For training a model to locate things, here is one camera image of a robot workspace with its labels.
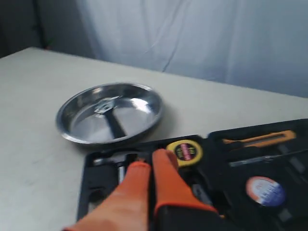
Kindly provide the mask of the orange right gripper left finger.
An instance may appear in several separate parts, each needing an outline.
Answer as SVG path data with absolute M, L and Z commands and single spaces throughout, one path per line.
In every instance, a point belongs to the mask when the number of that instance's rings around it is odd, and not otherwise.
M 123 181 L 93 211 L 65 231 L 147 231 L 151 166 L 129 165 Z

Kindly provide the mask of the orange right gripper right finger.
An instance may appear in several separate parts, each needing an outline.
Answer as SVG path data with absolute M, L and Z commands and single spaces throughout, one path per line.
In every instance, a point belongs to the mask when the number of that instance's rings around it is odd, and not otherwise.
M 153 152 L 156 188 L 154 209 L 158 231 L 198 231 L 214 227 L 217 210 L 200 202 L 178 173 L 177 157 L 172 151 Z

